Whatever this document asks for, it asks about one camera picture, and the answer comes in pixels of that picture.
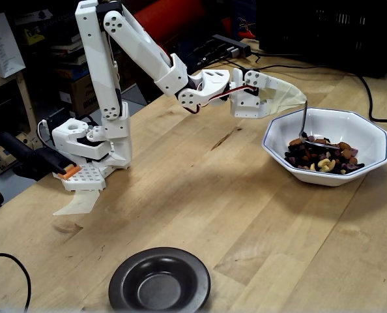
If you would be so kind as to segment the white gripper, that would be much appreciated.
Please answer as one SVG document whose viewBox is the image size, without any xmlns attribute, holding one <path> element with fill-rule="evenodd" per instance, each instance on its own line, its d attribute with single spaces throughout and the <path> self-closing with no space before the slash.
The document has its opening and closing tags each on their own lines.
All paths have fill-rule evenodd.
<svg viewBox="0 0 387 313">
<path fill-rule="evenodd" d="M 263 118 L 306 101 L 306 95 L 295 85 L 256 70 L 234 68 L 229 86 L 231 115 L 240 118 Z M 274 92 L 273 99 L 268 99 L 267 90 Z"/>
</svg>

